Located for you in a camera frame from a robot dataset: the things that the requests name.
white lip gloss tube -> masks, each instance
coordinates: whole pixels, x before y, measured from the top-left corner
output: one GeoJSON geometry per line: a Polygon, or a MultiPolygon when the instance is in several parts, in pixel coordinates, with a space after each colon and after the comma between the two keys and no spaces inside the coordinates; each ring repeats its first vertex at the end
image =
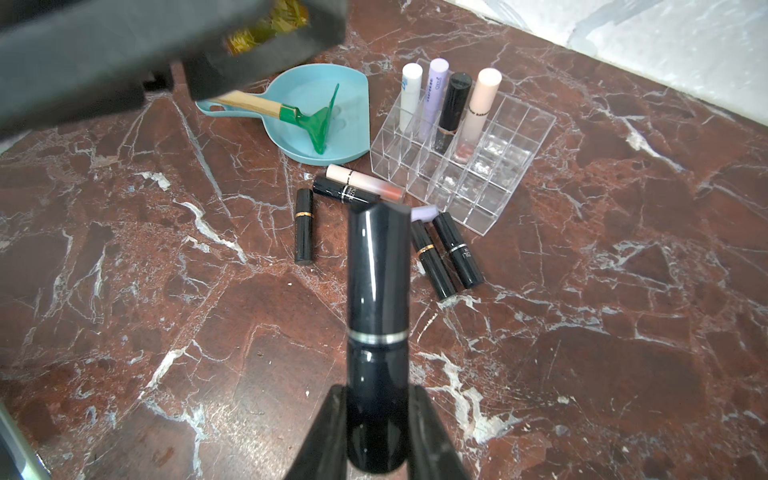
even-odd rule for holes
{"type": "Polygon", "coordinates": [[[475,92],[469,99],[469,109],[464,117],[464,126],[458,135],[458,146],[453,156],[459,163],[467,163],[472,152],[475,151],[485,119],[488,117],[501,82],[502,73],[495,68],[483,68],[478,74],[475,92]]]}
{"type": "Polygon", "coordinates": [[[419,140],[421,141],[426,140],[432,129],[432,124],[435,123],[447,76],[448,61],[444,58],[436,58],[429,62],[429,80],[427,80],[427,92],[424,94],[422,122],[419,125],[419,140]]]}
{"type": "Polygon", "coordinates": [[[341,184],[351,185],[360,190],[378,194],[383,200],[389,200],[390,202],[400,203],[406,195],[405,190],[392,185],[390,182],[370,177],[349,168],[340,167],[339,165],[329,165],[328,170],[326,170],[326,177],[341,184]]]}
{"type": "Polygon", "coordinates": [[[405,133],[411,123],[416,108],[419,107],[419,94],[422,92],[422,73],[419,64],[409,63],[402,68],[402,92],[400,93],[400,131],[405,133]]]}

black lip gloss tube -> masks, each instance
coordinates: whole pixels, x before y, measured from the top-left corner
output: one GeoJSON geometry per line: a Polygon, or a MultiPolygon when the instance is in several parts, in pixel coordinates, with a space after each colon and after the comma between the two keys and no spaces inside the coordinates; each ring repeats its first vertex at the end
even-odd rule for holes
{"type": "Polygon", "coordinates": [[[408,454],[410,208],[349,207],[347,457],[387,473],[408,454]]]}
{"type": "Polygon", "coordinates": [[[448,212],[439,214],[432,221],[432,224],[435,226],[443,246],[448,251],[464,288],[472,288],[485,282],[482,272],[475,262],[472,252],[469,251],[469,247],[464,243],[462,235],[458,232],[451,214],[448,212]]]}
{"type": "Polygon", "coordinates": [[[462,119],[464,105],[469,97],[469,89],[472,87],[472,77],[466,73],[454,73],[448,82],[448,90],[445,93],[445,101],[442,104],[442,113],[438,123],[435,144],[433,148],[440,154],[448,150],[458,123],[462,119]]]}
{"type": "Polygon", "coordinates": [[[411,239],[413,240],[413,248],[416,250],[416,256],[427,272],[429,282],[435,289],[438,299],[442,301],[455,295],[456,288],[451,282],[451,277],[445,269],[440,254],[435,249],[435,242],[432,241],[432,237],[429,236],[429,232],[421,220],[411,223],[411,239]]]}
{"type": "Polygon", "coordinates": [[[365,190],[360,190],[352,185],[341,184],[328,177],[315,177],[312,190],[316,194],[333,198],[343,204],[375,204],[381,197],[365,190]]]}
{"type": "Polygon", "coordinates": [[[296,265],[312,263],[312,191],[300,188],[296,192],[296,252],[293,262],[296,265]]]}

pink lip gloss tube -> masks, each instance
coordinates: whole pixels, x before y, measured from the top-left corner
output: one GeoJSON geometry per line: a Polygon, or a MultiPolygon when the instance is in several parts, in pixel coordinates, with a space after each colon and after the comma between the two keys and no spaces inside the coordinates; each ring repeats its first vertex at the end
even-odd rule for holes
{"type": "Polygon", "coordinates": [[[361,174],[360,172],[355,172],[349,168],[340,167],[339,165],[329,165],[328,170],[326,170],[326,177],[342,184],[352,185],[372,194],[378,194],[382,199],[389,200],[390,202],[400,203],[406,195],[406,191],[396,185],[361,174]]]}
{"type": "Polygon", "coordinates": [[[495,68],[483,68],[478,74],[475,92],[469,99],[469,109],[464,117],[464,126],[458,135],[454,160],[465,164],[475,151],[475,146],[480,140],[485,119],[491,110],[493,99],[498,91],[498,85],[502,82],[502,73],[495,68]]]}

acrylic lipstick organizer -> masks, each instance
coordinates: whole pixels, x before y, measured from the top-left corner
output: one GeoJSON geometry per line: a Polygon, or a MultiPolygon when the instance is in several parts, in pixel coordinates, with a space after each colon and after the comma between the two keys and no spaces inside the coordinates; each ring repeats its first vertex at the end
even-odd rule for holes
{"type": "MultiPolygon", "coordinates": [[[[422,126],[429,61],[419,59],[418,63],[424,69],[419,107],[406,130],[400,131],[397,97],[371,145],[371,168],[381,178],[440,211],[451,212],[455,221],[485,235],[531,165],[554,124],[554,115],[509,94],[497,93],[477,147],[462,163],[453,158],[458,135],[445,154],[433,149],[440,110],[434,121],[424,121],[422,126]]],[[[462,119],[457,133],[463,124],[462,119]]]]}

lip gloss tube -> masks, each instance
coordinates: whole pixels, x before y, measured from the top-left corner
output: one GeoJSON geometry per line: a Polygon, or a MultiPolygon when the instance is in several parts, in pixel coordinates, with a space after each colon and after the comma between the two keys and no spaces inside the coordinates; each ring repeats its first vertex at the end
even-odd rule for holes
{"type": "Polygon", "coordinates": [[[451,282],[451,277],[445,269],[445,264],[440,258],[440,254],[435,249],[435,242],[429,236],[429,232],[424,227],[424,222],[417,220],[411,223],[411,240],[413,248],[416,250],[416,257],[422,263],[427,272],[429,282],[435,289],[439,300],[445,300],[449,296],[456,294],[456,288],[451,282]]]}
{"type": "Polygon", "coordinates": [[[472,252],[469,251],[469,247],[464,243],[462,235],[458,232],[451,214],[448,212],[439,214],[432,221],[432,225],[435,226],[442,245],[448,251],[464,288],[472,288],[485,282],[480,268],[475,262],[472,252]]]}
{"type": "Polygon", "coordinates": [[[380,195],[384,200],[401,203],[406,191],[390,182],[370,177],[360,172],[339,165],[329,165],[326,176],[342,184],[352,185],[362,190],[380,195]]]}
{"type": "Polygon", "coordinates": [[[375,204],[381,197],[352,185],[340,184],[327,177],[315,177],[312,190],[318,195],[333,198],[343,204],[375,204]]]}
{"type": "Polygon", "coordinates": [[[432,146],[441,155],[448,150],[456,134],[471,87],[472,77],[466,73],[454,73],[448,80],[448,90],[445,93],[445,101],[442,103],[435,144],[432,146]]]}
{"type": "Polygon", "coordinates": [[[347,458],[387,473],[408,454],[410,209],[352,205],[347,233],[347,458]]]}
{"type": "Polygon", "coordinates": [[[409,63],[402,68],[402,91],[400,92],[400,131],[405,132],[411,123],[416,108],[419,107],[419,94],[422,92],[422,74],[424,69],[417,63],[409,63]]]}
{"type": "Polygon", "coordinates": [[[445,77],[448,76],[448,61],[444,58],[436,58],[429,62],[429,80],[427,80],[427,92],[424,95],[424,109],[422,122],[419,125],[419,140],[424,141],[429,136],[432,124],[435,123],[437,111],[442,100],[442,89],[445,86],[445,77]]]}
{"type": "Polygon", "coordinates": [[[300,188],[296,192],[296,252],[293,262],[296,265],[312,263],[312,191],[300,188]]]}
{"type": "Polygon", "coordinates": [[[482,134],[485,118],[491,110],[493,99],[498,91],[498,85],[502,82],[502,73],[495,68],[483,68],[478,74],[478,83],[469,100],[469,109],[464,118],[462,132],[458,135],[458,146],[454,159],[459,163],[467,163],[467,160],[475,151],[475,146],[482,134]]]}

